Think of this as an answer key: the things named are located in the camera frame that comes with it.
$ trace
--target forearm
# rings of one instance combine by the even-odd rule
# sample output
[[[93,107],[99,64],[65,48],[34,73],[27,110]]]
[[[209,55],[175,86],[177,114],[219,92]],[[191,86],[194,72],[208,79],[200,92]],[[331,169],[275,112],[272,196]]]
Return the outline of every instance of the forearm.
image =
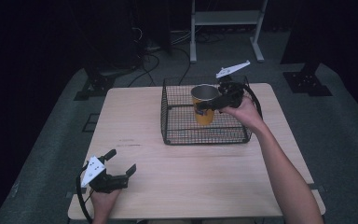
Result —
[[[254,128],[275,198],[287,223],[323,223],[319,207],[304,178],[282,151],[263,122]]]

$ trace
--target paper cup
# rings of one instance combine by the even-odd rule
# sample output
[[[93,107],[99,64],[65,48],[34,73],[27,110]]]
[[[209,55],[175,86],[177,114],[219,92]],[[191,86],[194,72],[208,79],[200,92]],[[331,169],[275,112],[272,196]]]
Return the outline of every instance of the paper cup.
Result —
[[[202,84],[191,90],[191,96],[193,97],[194,115],[197,123],[200,125],[212,123],[214,111],[211,109],[198,110],[196,103],[216,98],[219,96],[219,90],[212,85]]]

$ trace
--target human arm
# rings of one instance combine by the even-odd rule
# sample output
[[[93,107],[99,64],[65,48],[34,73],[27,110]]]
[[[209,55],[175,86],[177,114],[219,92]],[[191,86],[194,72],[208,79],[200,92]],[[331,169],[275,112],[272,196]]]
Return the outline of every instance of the human arm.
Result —
[[[253,132],[260,144],[269,181],[287,223],[323,223],[318,204],[304,178],[284,154],[251,99],[244,97],[238,108],[228,113]]]
[[[94,219],[92,224],[105,224],[109,219],[109,215],[115,206],[116,199],[121,189],[116,189],[111,193],[102,193],[93,191],[91,194],[91,202],[94,206]]]

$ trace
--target dark floor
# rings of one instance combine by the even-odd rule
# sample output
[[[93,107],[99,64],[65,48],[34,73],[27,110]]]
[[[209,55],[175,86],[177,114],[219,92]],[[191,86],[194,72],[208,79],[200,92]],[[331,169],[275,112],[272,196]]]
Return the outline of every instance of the dark floor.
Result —
[[[323,64],[316,76],[332,96],[292,93],[282,72],[299,71],[302,64],[280,65],[289,33],[260,35],[259,44],[266,59],[263,63],[255,60],[250,35],[218,36],[223,37],[222,41],[198,44],[198,62],[191,64],[187,73],[189,61],[179,49],[188,52],[188,43],[177,45],[179,49],[174,49],[172,55],[159,51],[153,53],[157,58],[145,56],[146,69],[154,67],[159,59],[150,76],[136,79],[144,72],[139,69],[119,77],[115,87],[161,86],[165,77],[184,74],[186,77],[214,76],[221,67],[249,60],[251,65],[238,74],[246,75],[251,83],[266,82],[275,91],[324,199],[325,222],[358,223],[358,104],[340,77]],[[85,223],[68,220],[67,210],[75,192],[75,177],[92,138],[92,133],[83,132],[84,125],[90,114],[101,111],[104,100],[90,97],[86,101],[74,101],[86,80],[84,70],[79,70],[66,86],[22,168],[16,188],[0,210],[0,223]],[[264,223],[283,221],[267,217]]]

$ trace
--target metal wire rack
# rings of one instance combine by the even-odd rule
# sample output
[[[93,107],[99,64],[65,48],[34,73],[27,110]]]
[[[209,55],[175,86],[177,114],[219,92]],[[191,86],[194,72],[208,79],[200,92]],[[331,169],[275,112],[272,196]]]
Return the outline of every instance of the metal wire rack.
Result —
[[[216,82],[214,77],[164,79],[161,97],[161,133],[165,144],[208,145],[249,142],[252,133],[228,114],[214,111],[211,124],[199,125],[196,122],[191,89],[199,84],[211,84],[217,87]]]

